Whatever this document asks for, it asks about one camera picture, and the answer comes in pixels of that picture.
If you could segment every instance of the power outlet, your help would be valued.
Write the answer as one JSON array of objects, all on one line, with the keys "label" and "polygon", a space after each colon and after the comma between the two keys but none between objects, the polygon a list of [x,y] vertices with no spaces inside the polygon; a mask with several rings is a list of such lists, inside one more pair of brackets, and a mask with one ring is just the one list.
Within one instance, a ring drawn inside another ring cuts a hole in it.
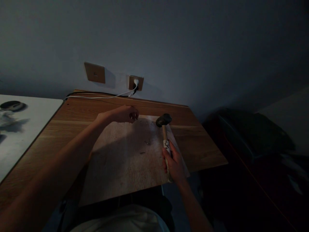
[{"label": "power outlet", "polygon": [[89,81],[105,84],[105,68],[88,62],[84,63],[87,78]]},{"label": "power outlet", "polygon": [[135,88],[135,84],[134,84],[135,79],[138,79],[138,91],[142,91],[144,78],[138,77],[138,76],[132,76],[132,75],[129,76],[129,90],[132,90]]}]

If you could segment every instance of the white shirt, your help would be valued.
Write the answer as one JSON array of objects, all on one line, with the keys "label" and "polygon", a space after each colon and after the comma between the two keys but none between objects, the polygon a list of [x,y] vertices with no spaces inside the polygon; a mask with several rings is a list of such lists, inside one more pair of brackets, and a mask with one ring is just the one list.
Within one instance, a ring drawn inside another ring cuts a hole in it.
[{"label": "white shirt", "polygon": [[169,232],[163,219],[151,209],[128,205],[116,210],[111,216],[84,222],[71,232],[93,231],[157,231]]}]

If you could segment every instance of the mallet head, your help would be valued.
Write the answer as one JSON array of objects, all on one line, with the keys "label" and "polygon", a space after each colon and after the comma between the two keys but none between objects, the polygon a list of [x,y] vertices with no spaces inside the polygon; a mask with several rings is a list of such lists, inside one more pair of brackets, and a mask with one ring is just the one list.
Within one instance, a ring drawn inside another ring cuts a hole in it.
[{"label": "mallet head", "polygon": [[158,127],[162,127],[163,125],[167,125],[172,121],[172,117],[169,114],[163,114],[162,116],[160,116],[157,121],[155,122],[155,124]]}]

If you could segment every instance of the fingers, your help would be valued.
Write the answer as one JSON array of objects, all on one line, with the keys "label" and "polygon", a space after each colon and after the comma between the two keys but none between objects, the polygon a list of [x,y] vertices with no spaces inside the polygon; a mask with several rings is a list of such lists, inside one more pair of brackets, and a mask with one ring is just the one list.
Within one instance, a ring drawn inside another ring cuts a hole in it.
[{"label": "fingers", "polygon": [[138,119],[138,116],[139,116],[139,113],[138,113],[138,110],[135,109],[133,106],[129,106],[128,108],[129,110],[129,116],[130,116],[130,123],[133,123],[135,120]]},{"label": "fingers", "polygon": [[170,156],[170,154],[168,153],[168,151],[166,150],[166,148],[162,148],[162,154],[164,155],[164,157],[167,159],[168,163],[172,163],[175,162],[172,157]]},{"label": "fingers", "polygon": [[163,155],[162,155],[162,166],[164,168],[164,172],[167,173],[167,166],[166,166],[165,158]]},{"label": "fingers", "polygon": [[175,148],[174,144],[170,140],[168,141],[170,142],[170,150],[173,153],[173,159],[178,163],[178,161],[180,161],[181,159],[180,154]]}]

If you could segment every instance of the hammer handle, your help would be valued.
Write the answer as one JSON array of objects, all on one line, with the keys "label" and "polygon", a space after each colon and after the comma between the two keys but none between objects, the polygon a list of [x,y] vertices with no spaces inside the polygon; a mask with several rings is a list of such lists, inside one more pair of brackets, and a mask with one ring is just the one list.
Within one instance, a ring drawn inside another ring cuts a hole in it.
[{"label": "hammer handle", "polygon": [[168,140],[167,139],[167,132],[166,132],[166,125],[162,126],[162,130],[163,130],[163,140]]},{"label": "hammer handle", "polygon": [[[168,151],[168,153],[169,153],[170,156],[171,156],[170,142],[169,142],[168,139],[167,139],[166,126],[163,125],[163,126],[162,126],[162,129],[163,129],[163,147],[166,148],[166,150]],[[168,162],[167,162],[167,159],[165,159],[165,163],[166,163],[166,166],[167,166],[167,180],[168,180],[168,182],[172,183],[172,182],[173,182],[173,178],[171,177],[170,171],[169,171],[169,169],[168,169]]]}]

